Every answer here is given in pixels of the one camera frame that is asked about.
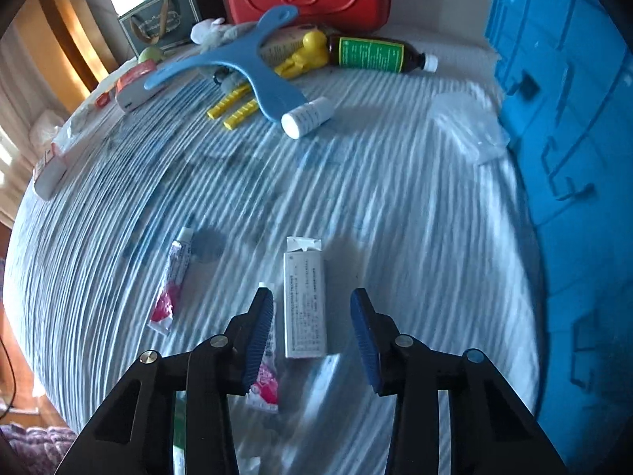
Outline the pink white ointment tube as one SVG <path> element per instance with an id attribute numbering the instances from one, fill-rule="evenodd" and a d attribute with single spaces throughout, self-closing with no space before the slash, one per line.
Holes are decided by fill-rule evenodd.
<path id="1" fill-rule="evenodd" d="M 192 238 L 192 228 L 185 226 L 169 246 L 158 294 L 147 323 L 150 329 L 163 336 L 167 336 L 173 326 L 176 304 L 190 265 Z"/>

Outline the small pink tissue pack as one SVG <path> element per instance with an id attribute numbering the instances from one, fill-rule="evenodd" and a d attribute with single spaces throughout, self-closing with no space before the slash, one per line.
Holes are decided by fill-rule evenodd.
<path id="1" fill-rule="evenodd" d="M 67 169 L 62 151 L 55 142 L 52 142 L 33 168 L 35 194 L 43 201 L 49 201 L 54 196 L 57 185 Z"/>

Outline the clear plastic bag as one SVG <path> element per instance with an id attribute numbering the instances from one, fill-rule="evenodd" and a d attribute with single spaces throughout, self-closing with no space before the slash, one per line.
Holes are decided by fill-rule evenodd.
<path id="1" fill-rule="evenodd" d="M 487 164 L 508 151 L 510 135 L 486 92 L 440 93 L 432 99 L 429 115 L 470 164 Z"/>

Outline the red white medicine box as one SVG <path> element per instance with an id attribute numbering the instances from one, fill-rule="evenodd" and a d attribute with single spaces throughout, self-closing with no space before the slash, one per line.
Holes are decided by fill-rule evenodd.
<path id="1" fill-rule="evenodd" d="M 50 143 L 50 152 L 55 157 L 67 158 L 73 149 L 83 146 L 110 116 L 113 101 L 113 91 L 101 92 L 96 97 L 90 97 L 60 129 Z"/>

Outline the white pill bottle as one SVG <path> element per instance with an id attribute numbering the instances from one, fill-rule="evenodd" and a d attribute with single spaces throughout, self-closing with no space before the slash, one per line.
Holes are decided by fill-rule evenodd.
<path id="1" fill-rule="evenodd" d="M 332 101 L 320 97 L 284 114 L 281 118 L 282 130 L 291 139 L 300 139 L 329 121 L 334 113 Z"/>

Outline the grey plush toy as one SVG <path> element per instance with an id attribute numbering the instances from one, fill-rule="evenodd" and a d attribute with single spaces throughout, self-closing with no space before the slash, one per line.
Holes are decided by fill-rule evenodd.
<path id="1" fill-rule="evenodd" d="M 211 74 L 212 81 L 228 95 L 243 84 L 248 84 L 248 80 L 238 71 L 227 68 L 226 66 L 217 66 Z"/>

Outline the green ball toy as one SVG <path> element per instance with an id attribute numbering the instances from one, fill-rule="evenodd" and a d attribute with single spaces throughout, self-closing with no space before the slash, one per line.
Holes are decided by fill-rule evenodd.
<path id="1" fill-rule="evenodd" d="M 143 63 L 148 60 L 151 60 L 152 62 L 155 62 L 156 65 L 159 65 L 165 60 L 165 55 L 161 48 L 148 46 L 138 55 L 138 62 Z"/>

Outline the blue plastic crate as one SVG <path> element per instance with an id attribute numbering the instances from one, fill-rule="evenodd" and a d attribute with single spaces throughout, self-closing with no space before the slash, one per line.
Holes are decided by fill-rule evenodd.
<path id="1" fill-rule="evenodd" d="M 577 474 L 632 469 L 632 53 L 600 0 L 493 0 L 500 121 L 546 282 L 538 421 Z"/>

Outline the blue plastic hanger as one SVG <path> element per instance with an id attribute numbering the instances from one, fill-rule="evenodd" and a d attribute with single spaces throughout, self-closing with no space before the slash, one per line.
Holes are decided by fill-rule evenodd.
<path id="1" fill-rule="evenodd" d="M 303 92 L 266 64 L 260 56 L 260 47 L 275 31 L 292 24 L 298 16 L 297 6 L 274 6 L 262 15 L 253 29 L 234 42 L 203 54 L 169 62 L 146 78 L 144 88 L 155 89 L 191 69 L 211 66 L 230 68 L 247 78 L 261 112 L 269 121 L 278 124 L 283 115 L 307 104 L 308 100 Z"/>

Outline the dark green-label bottle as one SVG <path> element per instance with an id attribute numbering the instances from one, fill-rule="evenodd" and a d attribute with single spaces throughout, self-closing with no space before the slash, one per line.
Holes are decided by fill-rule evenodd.
<path id="1" fill-rule="evenodd" d="M 397 74 L 415 70 L 436 73 L 439 68 L 437 56 L 421 53 L 404 41 L 332 34 L 327 48 L 330 63 L 340 68 Z"/>

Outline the white plush bunny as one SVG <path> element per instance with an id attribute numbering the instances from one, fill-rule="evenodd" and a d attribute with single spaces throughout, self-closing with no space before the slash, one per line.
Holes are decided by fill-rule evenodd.
<path id="1" fill-rule="evenodd" d="M 208 18 L 195 24 L 190 40 L 202 53 L 230 44 L 252 28 L 252 24 L 230 25 L 223 18 Z"/>

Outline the yellow toy figure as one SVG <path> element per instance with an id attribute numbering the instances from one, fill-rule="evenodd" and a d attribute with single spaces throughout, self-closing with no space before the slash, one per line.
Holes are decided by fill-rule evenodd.
<path id="1" fill-rule="evenodd" d="M 318 28 L 308 30 L 292 54 L 274 67 L 274 71 L 285 80 L 294 80 L 308 72 L 324 68 L 328 63 L 327 36 Z M 248 82 L 234 80 L 229 92 L 207 110 L 207 117 L 217 120 L 229 130 L 237 129 L 248 117 L 260 110 L 259 101 L 254 96 Z"/>

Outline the dark gift bag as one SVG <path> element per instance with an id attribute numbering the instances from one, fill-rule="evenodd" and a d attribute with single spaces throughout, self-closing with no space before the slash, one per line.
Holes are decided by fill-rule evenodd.
<path id="1" fill-rule="evenodd" d="M 223 0 L 146 0 L 118 21 L 138 57 L 151 46 L 166 51 L 188 44 L 193 26 L 207 18 L 229 19 Z"/>

